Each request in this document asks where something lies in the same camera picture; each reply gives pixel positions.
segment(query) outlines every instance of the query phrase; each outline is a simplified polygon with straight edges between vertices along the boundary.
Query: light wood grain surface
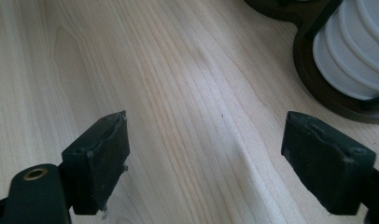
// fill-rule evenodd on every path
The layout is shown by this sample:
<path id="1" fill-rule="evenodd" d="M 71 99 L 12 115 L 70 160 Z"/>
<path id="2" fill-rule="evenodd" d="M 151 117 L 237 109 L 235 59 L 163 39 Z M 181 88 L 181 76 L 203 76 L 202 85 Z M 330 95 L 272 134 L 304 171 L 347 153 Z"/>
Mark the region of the light wood grain surface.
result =
<path id="1" fill-rule="evenodd" d="M 330 215 L 280 155 L 286 113 L 378 153 L 300 82 L 294 25 L 242 0 L 0 1 L 0 199 L 11 178 L 125 109 L 132 153 L 107 218 L 74 223 L 362 223 Z"/>

